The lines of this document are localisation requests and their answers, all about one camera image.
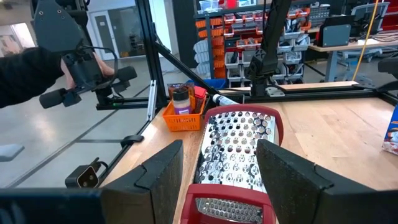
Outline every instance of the concrete floor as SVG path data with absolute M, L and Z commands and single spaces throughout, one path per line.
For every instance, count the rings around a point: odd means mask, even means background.
M 164 82 L 180 83 L 189 78 L 176 72 L 175 67 L 161 59 Z M 138 77 L 131 80 L 125 97 L 148 96 L 149 72 L 146 58 L 128 58 L 120 67 L 132 65 Z M 312 65 L 325 73 L 326 62 Z M 376 85 L 394 80 L 389 74 L 378 73 L 377 60 L 363 63 L 366 73 Z M 305 82 L 316 83 L 322 77 L 305 69 Z M 63 88 L 60 78 L 51 88 Z M 69 108 L 56 106 L 43 109 L 38 98 L 0 110 L 0 145 L 18 143 L 25 146 L 13 161 L 0 162 L 0 187 L 64 187 L 65 178 L 79 165 L 89 164 L 96 157 L 111 162 L 121 147 L 117 143 L 95 143 L 95 140 L 122 139 L 136 134 L 145 123 L 146 109 L 97 111 L 95 94 L 83 94 L 83 100 Z

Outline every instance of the wooden table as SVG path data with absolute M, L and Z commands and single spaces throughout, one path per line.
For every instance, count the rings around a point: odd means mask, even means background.
M 283 86 L 316 88 L 336 83 Z M 350 85 L 352 82 L 340 83 Z M 282 147 L 347 178 L 377 190 L 398 189 L 398 156 L 381 144 L 394 107 L 379 98 L 261 103 L 279 111 L 284 124 Z M 102 186 L 129 172 L 176 139 L 183 139 L 183 177 L 174 223 L 179 223 L 192 183 L 202 131 L 170 132 L 162 109 L 107 176 Z
M 398 37 L 398 32 L 388 33 L 388 35 L 394 35 L 394 36 L 390 37 L 390 39 L 394 40 L 394 41 L 380 42 L 378 40 L 369 39 L 366 44 L 366 48 L 371 49 L 371 48 L 381 48 L 381 47 L 398 45 L 398 40 L 395 40 Z M 336 67 L 337 67 L 337 61 L 338 61 L 337 52 L 338 51 L 349 51 L 349 50 L 361 50 L 363 48 L 364 43 L 365 43 L 365 40 L 359 40 L 354 43 L 349 43 L 346 46 L 338 46 L 338 47 L 319 47 L 319 46 L 312 44 L 309 46 L 309 49 L 316 50 L 317 52 L 329 52 L 328 65 L 326 67 L 326 74 L 325 74 L 325 81 L 333 82 L 333 81 L 335 81 L 335 76 L 336 76 Z

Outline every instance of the human hand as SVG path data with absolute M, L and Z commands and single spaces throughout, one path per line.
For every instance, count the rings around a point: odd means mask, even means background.
M 108 77 L 108 76 L 113 76 L 114 75 L 114 69 L 107 66 L 105 64 L 104 61 L 102 61 L 98 55 L 96 53 L 93 53 L 95 60 L 97 61 L 98 65 L 99 65 L 99 69 L 101 69 L 101 72 L 103 74 L 104 77 Z M 68 70 L 67 65 L 65 64 L 65 62 L 63 61 L 63 59 L 61 59 L 61 70 L 63 71 L 63 73 L 65 74 L 66 78 L 67 78 L 67 88 L 71 89 L 71 88 L 75 88 L 76 87 L 76 83 L 75 81 L 73 81 L 72 76 L 70 75 L 70 72 Z

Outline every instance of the metal grating surface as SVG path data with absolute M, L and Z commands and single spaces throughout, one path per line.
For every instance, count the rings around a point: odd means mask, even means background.
M 262 208 L 245 203 L 197 198 L 198 210 L 205 215 L 241 223 L 262 223 Z
M 258 139 L 274 142 L 275 118 L 239 111 L 209 119 L 201 145 L 201 184 L 225 184 L 266 193 L 256 159 Z
M 256 159 L 258 139 L 277 141 L 275 117 L 250 111 L 216 114 L 209 118 L 198 164 L 200 184 L 224 184 L 266 193 Z M 215 198 L 197 198 L 198 211 L 220 219 L 262 223 L 262 209 Z

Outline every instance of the black robotic arm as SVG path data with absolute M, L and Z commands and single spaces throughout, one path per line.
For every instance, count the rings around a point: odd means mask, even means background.
M 86 91 L 95 91 L 102 100 L 107 99 L 112 94 L 112 88 L 119 93 L 129 86 L 128 80 L 137 77 L 132 67 L 124 68 L 123 72 L 118 71 L 117 63 L 112 78 L 102 75 L 93 54 L 93 49 L 99 47 L 91 46 L 86 29 L 87 5 L 83 0 L 32 0 L 31 9 L 38 45 L 50 52 L 62 54 L 76 83 L 76 88 L 62 88 L 41 95 L 39 100 L 44 108 L 60 103 L 64 106 L 74 105 L 81 101 L 79 94 Z
M 266 88 L 271 84 L 271 76 L 278 66 L 277 46 L 291 3 L 292 0 L 273 0 L 271 3 L 267 24 L 263 27 L 261 48 L 245 69 L 245 77 L 252 83 L 252 96 L 265 96 Z

